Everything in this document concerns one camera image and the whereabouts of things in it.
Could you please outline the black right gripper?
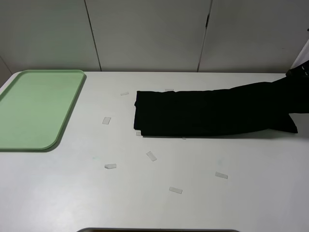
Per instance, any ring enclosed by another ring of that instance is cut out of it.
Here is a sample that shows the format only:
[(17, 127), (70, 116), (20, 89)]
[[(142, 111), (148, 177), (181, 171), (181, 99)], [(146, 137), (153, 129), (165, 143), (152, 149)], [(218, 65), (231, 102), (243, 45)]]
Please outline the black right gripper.
[(309, 76), (309, 61), (306, 61), (299, 66), (290, 69), (286, 73), (287, 77), (308, 77)]

